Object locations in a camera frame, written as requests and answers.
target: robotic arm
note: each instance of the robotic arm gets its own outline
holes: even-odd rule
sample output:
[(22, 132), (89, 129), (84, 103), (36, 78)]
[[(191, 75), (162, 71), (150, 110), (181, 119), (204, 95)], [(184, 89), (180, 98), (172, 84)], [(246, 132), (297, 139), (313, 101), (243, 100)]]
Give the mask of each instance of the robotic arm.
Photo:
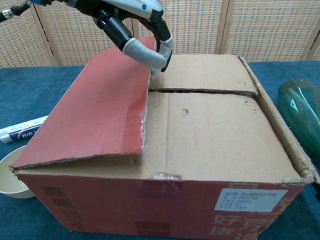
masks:
[[(51, 5), (54, 0), (30, 0), (24, 3), (24, 10), (31, 2), (39, 5)], [(174, 45), (173, 38), (163, 20), (163, 4), (160, 0), (58, 0), (81, 13), (91, 16), (95, 24), (102, 29), (113, 43), (127, 56), (152, 67), (151, 73), (164, 72), (171, 59)], [(2, 11), (8, 19), (19, 12)], [(156, 52), (145, 47), (134, 38), (122, 23), (126, 18), (137, 19), (156, 39)]]

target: open box flap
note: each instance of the open box flap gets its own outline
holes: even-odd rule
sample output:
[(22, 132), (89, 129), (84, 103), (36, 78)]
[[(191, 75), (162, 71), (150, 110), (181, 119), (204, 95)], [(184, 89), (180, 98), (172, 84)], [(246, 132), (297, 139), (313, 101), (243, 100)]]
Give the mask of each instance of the open box flap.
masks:
[[(141, 41), (154, 49), (153, 37)], [(95, 54), (12, 167), (141, 153), (149, 79), (117, 48)]]

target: table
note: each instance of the table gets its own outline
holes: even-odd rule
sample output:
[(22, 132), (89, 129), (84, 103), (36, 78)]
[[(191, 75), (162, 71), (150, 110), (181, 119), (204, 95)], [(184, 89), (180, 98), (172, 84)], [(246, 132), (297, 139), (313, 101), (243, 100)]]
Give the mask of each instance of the table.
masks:
[[(293, 78), (320, 87), (320, 61), (249, 63), (272, 100), (278, 88)], [(83, 66), (0, 69), (0, 128), (46, 116), (58, 103)], [(28, 139), (0, 142), (0, 159), (26, 145)], [(320, 239), (320, 202), (307, 185), (258, 240)], [(163, 238), (69, 232), (37, 198), (15, 199), (0, 194), (0, 236), (4, 240), (158, 240)]]

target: green plastic bottle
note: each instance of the green plastic bottle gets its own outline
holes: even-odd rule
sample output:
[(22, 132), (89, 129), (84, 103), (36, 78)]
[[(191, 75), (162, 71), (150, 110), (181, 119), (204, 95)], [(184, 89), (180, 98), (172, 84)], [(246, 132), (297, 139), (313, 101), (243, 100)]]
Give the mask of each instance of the green plastic bottle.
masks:
[(278, 90), (278, 109), (292, 133), (320, 168), (320, 89), (305, 79), (292, 79)]

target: wicker panel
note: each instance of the wicker panel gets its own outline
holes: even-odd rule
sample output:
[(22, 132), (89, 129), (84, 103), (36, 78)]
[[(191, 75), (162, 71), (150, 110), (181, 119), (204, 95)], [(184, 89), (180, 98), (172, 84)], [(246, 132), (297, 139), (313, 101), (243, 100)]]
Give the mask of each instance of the wicker panel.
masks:
[(37, 9), (60, 65), (85, 65), (93, 54), (114, 47), (92, 17), (64, 3), (53, 2)]
[[(163, 0), (175, 54), (214, 54), (222, 0)], [(138, 24), (138, 36), (152, 35)]]
[[(21, 0), (2, 0), (0, 10)], [(0, 23), (0, 68), (50, 66), (51, 61), (30, 10)]]
[(298, 60), (319, 13), (319, 0), (235, 0), (225, 52), (247, 61)]
[(320, 61), (320, 48), (318, 49), (318, 51), (317, 51), (316, 54), (314, 55), (314, 59)]

